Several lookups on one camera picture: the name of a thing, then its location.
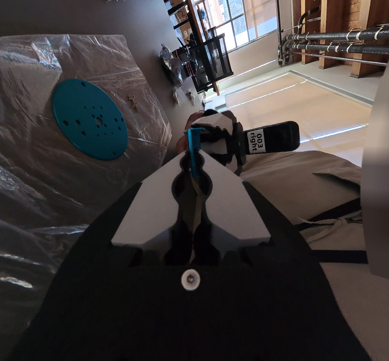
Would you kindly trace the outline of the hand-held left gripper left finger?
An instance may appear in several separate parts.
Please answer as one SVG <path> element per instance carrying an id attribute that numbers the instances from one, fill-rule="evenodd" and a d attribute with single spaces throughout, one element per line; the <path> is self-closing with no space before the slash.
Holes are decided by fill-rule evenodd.
<path id="1" fill-rule="evenodd" d="M 192 232 L 180 199 L 186 188 L 190 155 L 182 152 L 141 185 L 111 239 L 113 246 L 151 251 L 162 260 L 189 260 Z"/>

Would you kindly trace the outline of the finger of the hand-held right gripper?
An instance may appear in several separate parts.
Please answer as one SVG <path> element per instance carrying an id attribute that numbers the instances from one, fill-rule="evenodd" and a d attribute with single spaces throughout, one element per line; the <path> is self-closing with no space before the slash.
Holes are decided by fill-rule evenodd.
<path id="1" fill-rule="evenodd" d="M 192 128 L 203 128 L 206 130 L 217 129 L 222 133 L 233 134 L 233 121 L 225 115 L 202 116 L 192 123 Z"/>
<path id="2" fill-rule="evenodd" d="M 239 152 L 233 140 L 223 138 L 214 142 L 207 141 L 206 153 L 231 172 L 242 172 Z"/>

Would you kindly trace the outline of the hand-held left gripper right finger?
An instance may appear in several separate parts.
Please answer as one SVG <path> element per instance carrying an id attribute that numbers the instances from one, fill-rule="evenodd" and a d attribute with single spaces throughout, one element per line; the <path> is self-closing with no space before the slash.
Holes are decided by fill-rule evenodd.
<path id="1" fill-rule="evenodd" d="M 203 150 L 196 150 L 199 194 L 195 218 L 197 261 L 219 261 L 228 252 L 268 244 L 271 235 L 242 179 Z"/>

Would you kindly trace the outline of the blue U-shaped metal bracket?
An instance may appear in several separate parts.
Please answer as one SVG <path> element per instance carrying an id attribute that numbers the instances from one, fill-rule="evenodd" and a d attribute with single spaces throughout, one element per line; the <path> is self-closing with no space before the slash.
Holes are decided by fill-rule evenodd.
<path id="1" fill-rule="evenodd" d="M 199 150 L 201 150 L 201 133 L 206 131 L 203 128 L 191 128 L 187 130 L 187 139 L 190 154 L 191 175 L 193 178 L 200 177 L 201 160 Z"/>

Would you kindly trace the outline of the blue round metal plate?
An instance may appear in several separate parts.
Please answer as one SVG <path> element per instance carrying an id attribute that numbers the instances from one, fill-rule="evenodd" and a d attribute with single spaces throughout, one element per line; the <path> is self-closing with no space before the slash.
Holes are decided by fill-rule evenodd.
<path id="1" fill-rule="evenodd" d="M 124 116 L 98 86 L 69 79 L 55 87 L 51 101 L 57 124 L 82 153 L 109 161 L 126 152 L 128 129 Z"/>

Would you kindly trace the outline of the grey desk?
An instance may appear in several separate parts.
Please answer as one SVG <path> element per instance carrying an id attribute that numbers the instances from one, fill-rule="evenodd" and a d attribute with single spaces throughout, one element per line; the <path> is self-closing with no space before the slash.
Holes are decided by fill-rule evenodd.
<path id="1" fill-rule="evenodd" d="M 190 79 L 180 91 L 182 104 L 178 106 L 173 100 L 173 86 L 162 69 L 159 54 L 161 44 L 174 50 L 178 41 L 163 0 L 1 0 L 1 37 L 59 34 L 125 38 L 168 118 L 171 139 L 162 164 L 171 160 L 188 116 L 198 111 L 201 103 L 196 97 L 193 106 L 186 95 L 193 87 Z M 8 358 L 42 301 L 37 309 L 25 313 L 1 312 L 1 360 Z"/>

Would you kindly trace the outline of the person's right hand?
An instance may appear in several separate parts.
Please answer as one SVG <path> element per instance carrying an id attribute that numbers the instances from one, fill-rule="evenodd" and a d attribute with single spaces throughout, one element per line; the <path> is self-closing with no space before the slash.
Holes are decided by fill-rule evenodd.
<path id="1" fill-rule="evenodd" d="M 184 151 L 189 151 L 189 141 L 188 141 L 187 130 L 191 129 L 192 123 L 195 122 L 196 120 L 200 119 L 201 117 L 203 117 L 204 113 L 205 113 L 205 111 L 201 110 L 201 111 L 195 112 L 189 116 L 187 123 L 185 125 L 184 134 L 176 143 L 177 154 L 181 154 Z"/>

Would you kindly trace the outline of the black mesh cart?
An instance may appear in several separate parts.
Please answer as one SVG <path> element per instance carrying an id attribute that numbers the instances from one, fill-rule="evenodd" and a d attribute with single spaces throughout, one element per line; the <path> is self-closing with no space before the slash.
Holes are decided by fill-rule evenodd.
<path id="1" fill-rule="evenodd" d="M 196 47 L 190 47 L 189 58 L 196 64 L 196 73 L 192 79 L 198 94 L 206 92 L 210 88 L 216 92 L 215 84 L 234 74 L 224 33 Z"/>

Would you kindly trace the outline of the crumpled silver foil bag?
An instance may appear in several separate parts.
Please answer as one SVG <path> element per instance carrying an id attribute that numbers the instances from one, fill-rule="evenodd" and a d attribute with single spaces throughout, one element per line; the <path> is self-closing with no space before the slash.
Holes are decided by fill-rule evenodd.
<path id="1" fill-rule="evenodd" d="M 170 83 L 177 88 L 184 86 L 182 72 L 183 65 L 179 58 L 175 57 L 167 46 L 161 44 L 160 63 Z"/>

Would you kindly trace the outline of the black insulated pipe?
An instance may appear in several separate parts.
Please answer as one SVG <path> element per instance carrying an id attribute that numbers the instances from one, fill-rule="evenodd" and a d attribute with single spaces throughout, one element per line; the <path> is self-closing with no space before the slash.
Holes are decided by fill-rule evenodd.
<path id="1" fill-rule="evenodd" d="M 285 41 L 378 41 L 389 39 L 389 24 L 380 24 L 367 29 L 352 29 L 346 32 L 306 32 L 291 33 L 285 38 Z"/>
<path id="2" fill-rule="evenodd" d="M 389 55 L 388 45 L 361 44 L 356 42 L 333 41 L 329 44 L 317 44 L 302 41 L 287 41 L 278 48 L 277 61 L 280 66 L 289 64 L 289 58 L 292 54 L 291 49 L 310 50 L 314 52 L 345 53 L 345 54 L 369 54 L 369 55 Z"/>

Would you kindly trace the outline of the large grid window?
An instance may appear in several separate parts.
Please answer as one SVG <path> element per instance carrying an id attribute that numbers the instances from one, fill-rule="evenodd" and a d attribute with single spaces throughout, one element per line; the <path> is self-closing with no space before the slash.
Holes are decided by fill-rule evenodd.
<path id="1" fill-rule="evenodd" d="M 224 34 L 229 52 L 277 29 L 275 0 L 194 0 L 211 36 Z"/>

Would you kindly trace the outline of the curved black pipe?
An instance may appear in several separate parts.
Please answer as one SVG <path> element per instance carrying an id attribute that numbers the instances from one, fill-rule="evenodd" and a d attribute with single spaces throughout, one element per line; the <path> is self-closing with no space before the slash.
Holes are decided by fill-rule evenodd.
<path id="1" fill-rule="evenodd" d="M 299 21 L 298 21 L 298 31 L 297 31 L 297 33 L 299 33 L 299 34 L 301 33 L 302 28 L 303 28 L 303 21 L 304 21 L 304 19 L 307 16 L 309 16 L 309 15 L 311 15 L 313 13 L 319 12 L 320 10 L 321 10 L 321 6 L 318 6 L 318 7 L 315 7 L 313 9 L 311 9 L 311 10 L 308 10 L 307 12 L 302 14 L 301 17 L 299 18 Z"/>

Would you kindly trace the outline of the wooden shelf with boxes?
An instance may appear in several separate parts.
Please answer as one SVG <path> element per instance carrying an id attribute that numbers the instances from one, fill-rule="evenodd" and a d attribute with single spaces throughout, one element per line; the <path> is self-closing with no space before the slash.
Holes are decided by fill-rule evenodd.
<path id="1" fill-rule="evenodd" d="M 202 43 L 214 36 L 203 2 L 198 0 L 163 0 L 181 45 Z"/>

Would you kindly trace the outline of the metal conduit pole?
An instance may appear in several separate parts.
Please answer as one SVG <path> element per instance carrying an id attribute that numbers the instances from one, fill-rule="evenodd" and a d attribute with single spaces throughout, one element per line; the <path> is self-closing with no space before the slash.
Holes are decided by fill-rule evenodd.
<path id="1" fill-rule="evenodd" d="M 276 19 L 277 19 L 277 36 L 278 36 L 278 66 L 283 66 L 284 54 L 283 54 L 283 39 L 282 39 L 282 28 L 281 28 L 281 17 L 280 17 L 280 3 L 279 0 L 275 0 Z"/>

